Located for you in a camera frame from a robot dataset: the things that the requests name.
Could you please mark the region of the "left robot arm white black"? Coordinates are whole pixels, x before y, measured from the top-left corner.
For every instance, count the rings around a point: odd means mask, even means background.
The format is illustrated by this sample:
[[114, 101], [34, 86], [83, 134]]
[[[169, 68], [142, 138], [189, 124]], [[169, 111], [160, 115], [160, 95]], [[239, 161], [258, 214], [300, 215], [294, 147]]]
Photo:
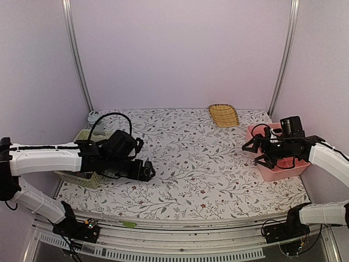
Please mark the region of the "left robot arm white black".
[[125, 177], [150, 181], [155, 170], [150, 161], [131, 156], [142, 147], [140, 140], [117, 142], [111, 148], [109, 140], [99, 142], [77, 140], [67, 144], [24, 146], [13, 144], [9, 137], [1, 139], [1, 201], [20, 204], [44, 216], [70, 237], [81, 232], [70, 205], [59, 202], [31, 186], [22, 175], [35, 172], [70, 171], [108, 173], [111, 177]]

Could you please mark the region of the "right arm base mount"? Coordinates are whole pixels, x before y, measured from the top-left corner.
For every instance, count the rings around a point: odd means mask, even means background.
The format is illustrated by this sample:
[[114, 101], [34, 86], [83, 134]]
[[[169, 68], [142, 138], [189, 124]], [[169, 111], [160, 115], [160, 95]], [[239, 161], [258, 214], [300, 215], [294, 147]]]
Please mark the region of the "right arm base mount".
[[309, 234], [310, 228], [307, 225], [290, 226], [286, 222], [274, 219], [266, 220], [261, 226], [261, 235], [268, 244], [308, 236]]

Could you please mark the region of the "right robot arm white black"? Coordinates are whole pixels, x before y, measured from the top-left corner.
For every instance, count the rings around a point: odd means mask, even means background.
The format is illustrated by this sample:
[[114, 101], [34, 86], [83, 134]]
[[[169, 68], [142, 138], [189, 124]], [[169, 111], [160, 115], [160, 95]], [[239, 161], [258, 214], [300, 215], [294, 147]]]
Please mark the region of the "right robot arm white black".
[[295, 237], [303, 225], [324, 224], [348, 226], [348, 156], [322, 138], [267, 138], [252, 137], [242, 149], [261, 152], [254, 162], [265, 168], [274, 168], [278, 160], [295, 158], [311, 164], [304, 178], [311, 204], [300, 204], [289, 209], [282, 233]]

